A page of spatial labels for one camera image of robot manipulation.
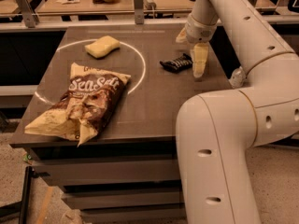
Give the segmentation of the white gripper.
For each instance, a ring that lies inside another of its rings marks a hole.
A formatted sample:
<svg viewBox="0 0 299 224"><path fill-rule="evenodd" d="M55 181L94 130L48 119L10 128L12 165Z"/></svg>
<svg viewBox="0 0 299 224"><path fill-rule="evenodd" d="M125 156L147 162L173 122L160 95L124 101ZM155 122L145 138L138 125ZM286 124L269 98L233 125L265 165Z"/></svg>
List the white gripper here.
<svg viewBox="0 0 299 224"><path fill-rule="evenodd" d="M190 43L197 43L191 49L192 71L195 78L200 78L205 72L209 53L207 42L211 40L216 31L217 21L217 15L213 15L207 21L204 21L203 18L198 21L193 14L189 14L185 28L176 37L177 43L184 43L187 40Z"/></svg>

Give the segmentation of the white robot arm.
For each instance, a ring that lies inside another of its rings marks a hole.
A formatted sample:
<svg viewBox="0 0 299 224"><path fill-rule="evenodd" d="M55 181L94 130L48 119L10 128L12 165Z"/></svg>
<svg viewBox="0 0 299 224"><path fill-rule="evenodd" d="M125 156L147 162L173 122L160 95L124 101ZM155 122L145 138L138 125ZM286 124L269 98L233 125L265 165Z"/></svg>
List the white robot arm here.
<svg viewBox="0 0 299 224"><path fill-rule="evenodd" d="M196 0L188 39L220 21L247 76L243 88L193 96L176 141L189 224L261 224L245 151L298 132L298 56L248 0Z"/></svg>

